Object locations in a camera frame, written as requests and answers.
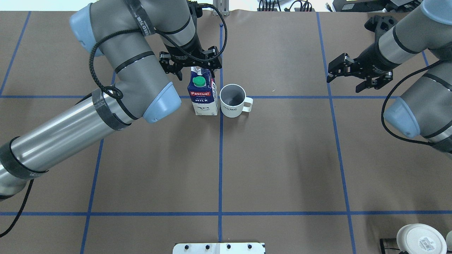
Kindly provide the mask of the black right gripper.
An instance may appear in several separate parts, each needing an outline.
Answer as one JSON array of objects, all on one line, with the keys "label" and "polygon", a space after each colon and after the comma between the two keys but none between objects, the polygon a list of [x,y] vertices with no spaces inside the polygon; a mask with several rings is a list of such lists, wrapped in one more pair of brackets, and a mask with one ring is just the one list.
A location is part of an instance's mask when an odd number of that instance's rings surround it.
[{"label": "black right gripper", "polygon": [[364,81],[355,88],[356,93],[365,89],[379,90],[393,80],[393,71],[380,73],[374,67],[364,66],[357,59],[352,59],[347,53],[342,53],[328,64],[326,82],[331,83],[337,77],[357,77]]}]

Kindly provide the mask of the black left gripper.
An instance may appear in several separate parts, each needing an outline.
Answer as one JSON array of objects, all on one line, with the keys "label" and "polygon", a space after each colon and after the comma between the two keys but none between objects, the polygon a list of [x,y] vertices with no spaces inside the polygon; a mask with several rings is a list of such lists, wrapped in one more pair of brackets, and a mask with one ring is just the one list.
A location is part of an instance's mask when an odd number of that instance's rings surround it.
[{"label": "black left gripper", "polygon": [[196,46],[190,52],[189,49],[181,50],[176,47],[166,47],[167,51],[159,53],[159,63],[166,73],[173,73],[183,80],[182,69],[184,67],[201,67],[210,71],[211,77],[216,77],[216,70],[222,68],[222,58],[218,55],[217,46],[211,46],[203,50]]}]

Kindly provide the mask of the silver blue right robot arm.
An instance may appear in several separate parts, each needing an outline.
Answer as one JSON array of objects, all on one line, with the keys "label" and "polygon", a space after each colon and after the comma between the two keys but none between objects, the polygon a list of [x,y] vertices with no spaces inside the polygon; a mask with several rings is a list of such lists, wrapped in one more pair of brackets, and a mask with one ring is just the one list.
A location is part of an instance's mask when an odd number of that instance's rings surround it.
[{"label": "silver blue right robot arm", "polygon": [[391,136],[451,155],[451,1],[423,0],[404,18],[373,16],[365,24],[374,42],[357,57],[342,53],[329,62],[327,82],[356,77],[355,92],[381,89],[394,71],[429,51],[436,61],[413,69],[393,85],[380,121]]}]

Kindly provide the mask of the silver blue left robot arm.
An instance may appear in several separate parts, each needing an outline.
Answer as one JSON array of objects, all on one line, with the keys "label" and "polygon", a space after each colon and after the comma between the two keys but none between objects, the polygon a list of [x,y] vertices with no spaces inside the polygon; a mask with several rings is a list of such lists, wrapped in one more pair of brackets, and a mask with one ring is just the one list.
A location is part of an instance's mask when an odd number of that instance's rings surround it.
[{"label": "silver blue left robot arm", "polygon": [[197,19],[207,3],[190,0],[99,0],[70,18],[90,53],[97,89],[79,103],[1,146],[1,200],[93,143],[144,118],[155,123],[180,105],[167,74],[184,67],[221,69],[221,50],[204,50]]}]

